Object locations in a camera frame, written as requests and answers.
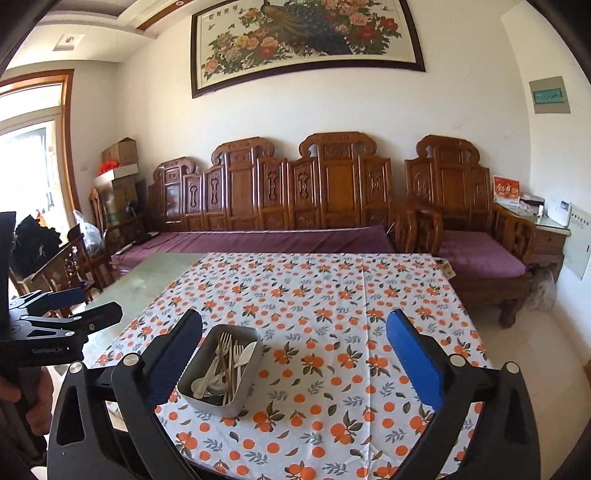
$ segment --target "wooden sofa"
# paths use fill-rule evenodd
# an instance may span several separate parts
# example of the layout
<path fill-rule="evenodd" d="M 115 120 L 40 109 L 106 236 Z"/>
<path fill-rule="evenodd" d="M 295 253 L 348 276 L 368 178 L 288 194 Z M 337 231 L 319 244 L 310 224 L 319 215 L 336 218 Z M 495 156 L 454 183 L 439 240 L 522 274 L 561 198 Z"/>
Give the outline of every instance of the wooden sofa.
<path fill-rule="evenodd" d="M 493 204 L 489 170 L 469 141 L 429 135 L 417 155 L 405 162 L 415 250 L 450 261 L 451 284 L 466 307 L 500 304 L 499 323 L 512 326 L 529 293 L 535 225 Z"/>
<path fill-rule="evenodd" d="M 241 232 L 241 248 L 257 248 L 264 238 L 270 252 L 302 251 L 319 242 L 333 249 L 306 251 L 413 250 L 414 211 L 392 194 L 391 161 L 376 153 L 371 137 L 360 132 L 313 134 L 299 150 L 298 160 L 277 158 L 269 140 L 253 137 L 217 147 L 205 171 L 187 157 L 161 163 L 148 188 L 145 221 L 149 230 L 165 233 L 113 256 L 114 263 L 125 273 L 143 255 L 157 251 L 237 251 L 232 250 L 234 232 Z M 365 230 L 341 230 L 350 228 Z M 107 236 L 112 231 L 116 237 L 117 229 L 103 226 Z M 269 231 L 284 233 L 257 233 Z M 374 239 L 379 243 L 372 247 Z M 293 245 L 296 241 L 301 246 Z"/>

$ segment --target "blue gripper pad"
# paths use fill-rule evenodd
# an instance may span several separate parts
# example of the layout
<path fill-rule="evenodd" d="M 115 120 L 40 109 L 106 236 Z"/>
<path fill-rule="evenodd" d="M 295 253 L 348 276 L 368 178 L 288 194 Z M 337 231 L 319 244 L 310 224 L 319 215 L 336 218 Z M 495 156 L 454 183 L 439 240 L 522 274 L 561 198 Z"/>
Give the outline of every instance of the blue gripper pad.
<path fill-rule="evenodd" d="M 201 315 L 189 309 L 170 332 L 152 340 L 142 355 L 147 368 L 147 406 L 156 408 L 168 401 L 202 335 Z"/>
<path fill-rule="evenodd" d="M 421 345 L 421 335 L 402 310 L 386 320 L 386 337 L 421 402 L 438 412 L 443 405 L 443 375 Z"/>
<path fill-rule="evenodd" d="M 86 301 L 86 293 L 81 288 L 55 291 L 43 299 L 44 307 L 49 310 L 59 310 L 78 305 Z"/>

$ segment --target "glass tabletop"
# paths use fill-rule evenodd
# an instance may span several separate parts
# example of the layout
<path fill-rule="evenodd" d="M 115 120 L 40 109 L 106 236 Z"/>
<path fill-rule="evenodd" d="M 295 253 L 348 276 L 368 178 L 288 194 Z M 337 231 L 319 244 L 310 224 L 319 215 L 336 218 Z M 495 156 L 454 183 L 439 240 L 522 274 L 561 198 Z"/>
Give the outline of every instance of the glass tabletop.
<path fill-rule="evenodd" d="M 555 222 L 554 220 L 552 220 L 552 218 L 546 216 L 538 217 L 537 215 L 532 215 L 526 212 L 525 210 L 516 207 L 510 207 L 507 205 L 501 206 L 520 218 L 524 218 L 526 220 L 534 222 L 542 230 L 549 230 L 552 232 L 560 233 L 565 236 L 570 236 L 570 230 L 567 227 L 563 227 L 559 223 Z"/>
<path fill-rule="evenodd" d="M 123 317 L 119 323 L 89 335 L 82 349 L 85 364 L 91 366 L 134 318 L 204 255 L 165 252 L 151 255 L 90 302 L 85 310 L 116 301 L 123 309 Z"/>

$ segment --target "peacock painting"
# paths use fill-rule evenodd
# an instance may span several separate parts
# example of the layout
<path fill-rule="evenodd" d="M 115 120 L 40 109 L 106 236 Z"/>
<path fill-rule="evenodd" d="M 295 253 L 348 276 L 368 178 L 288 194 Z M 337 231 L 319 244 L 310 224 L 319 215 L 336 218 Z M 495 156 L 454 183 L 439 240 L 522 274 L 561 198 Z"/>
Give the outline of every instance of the peacock painting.
<path fill-rule="evenodd" d="M 326 66 L 424 71 L 406 0 L 280 1 L 235 0 L 193 16 L 194 97 L 255 74 Z"/>
<path fill-rule="evenodd" d="M 273 21 L 280 35 L 293 47 L 306 46 L 327 55 L 351 54 L 343 33 L 335 30 L 319 9 L 291 1 L 276 7 L 264 0 L 261 13 Z"/>

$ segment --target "tablecloth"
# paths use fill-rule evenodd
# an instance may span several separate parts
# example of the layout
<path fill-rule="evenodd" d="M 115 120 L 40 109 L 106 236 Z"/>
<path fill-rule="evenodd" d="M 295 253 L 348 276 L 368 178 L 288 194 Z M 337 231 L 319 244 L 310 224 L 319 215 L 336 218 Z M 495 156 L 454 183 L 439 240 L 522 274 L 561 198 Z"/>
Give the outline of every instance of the tablecloth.
<path fill-rule="evenodd" d="M 96 365 L 141 352 L 188 309 L 205 332 L 253 326 L 264 356 L 244 409 L 220 419 L 178 392 L 156 414 L 191 461 L 252 480 L 390 477 L 433 413 L 385 336 L 401 308 L 418 331 L 472 365 L 488 360 L 476 329 L 430 255 L 209 254 L 134 320 Z M 478 419 L 466 418 L 443 473 L 457 469 Z"/>

